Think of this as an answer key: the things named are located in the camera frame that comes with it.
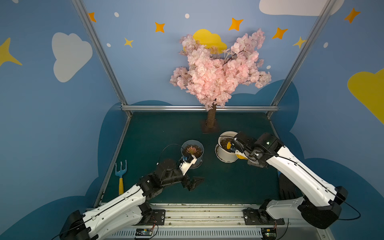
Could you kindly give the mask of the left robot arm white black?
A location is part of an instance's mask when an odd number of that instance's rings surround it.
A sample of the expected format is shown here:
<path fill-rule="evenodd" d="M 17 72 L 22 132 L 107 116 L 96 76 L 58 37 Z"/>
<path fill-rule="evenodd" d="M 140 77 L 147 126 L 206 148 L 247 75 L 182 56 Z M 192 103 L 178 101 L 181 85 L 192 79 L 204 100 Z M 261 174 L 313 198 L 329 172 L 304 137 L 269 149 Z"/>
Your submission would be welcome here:
<path fill-rule="evenodd" d="M 195 156 L 176 164 L 166 159 L 157 164 L 153 173 L 143 176 L 129 190 L 108 203 L 86 211 L 71 213 L 58 237 L 61 240 L 104 240 L 111 234 L 128 226 L 152 224 L 153 210 L 149 200 L 158 196 L 164 188 L 182 184 L 194 190 L 204 178 L 189 178 L 187 171 L 197 162 Z"/>

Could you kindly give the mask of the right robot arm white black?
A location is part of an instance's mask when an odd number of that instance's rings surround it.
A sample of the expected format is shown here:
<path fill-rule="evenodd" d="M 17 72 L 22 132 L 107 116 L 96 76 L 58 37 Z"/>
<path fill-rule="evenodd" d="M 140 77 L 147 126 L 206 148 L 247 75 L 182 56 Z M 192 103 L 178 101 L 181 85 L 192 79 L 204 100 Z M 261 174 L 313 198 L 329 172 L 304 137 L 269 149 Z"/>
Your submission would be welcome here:
<path fill-rule="evenodd" d="M 279 219 L 301 219 L 318 229 L 327 229 L 339 219 L 348 191 L 329 184 L 275 136 L 264 133 L 258 139 L 239 132 L 232 140 L 235 153 L 262 167 L 272 166 L 303 193 L 291 200 L 265 200 L 258 209 L 262 223 Z"/>

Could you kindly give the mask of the yellow plastic watering can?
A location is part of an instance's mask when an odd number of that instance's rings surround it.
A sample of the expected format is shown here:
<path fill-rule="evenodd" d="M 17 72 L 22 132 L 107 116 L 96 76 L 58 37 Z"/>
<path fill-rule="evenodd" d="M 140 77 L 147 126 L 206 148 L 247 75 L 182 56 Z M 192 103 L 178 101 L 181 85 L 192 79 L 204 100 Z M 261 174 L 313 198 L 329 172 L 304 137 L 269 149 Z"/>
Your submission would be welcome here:
<path fill-rule="evenodd" d="M 241 153 L 235 148 L 235 145 L 232 142 L 228 142 L 226 145 L 226 150 L 230 153 L 234 153 L 238 159 L 248 160 L 244 153 Z"/>

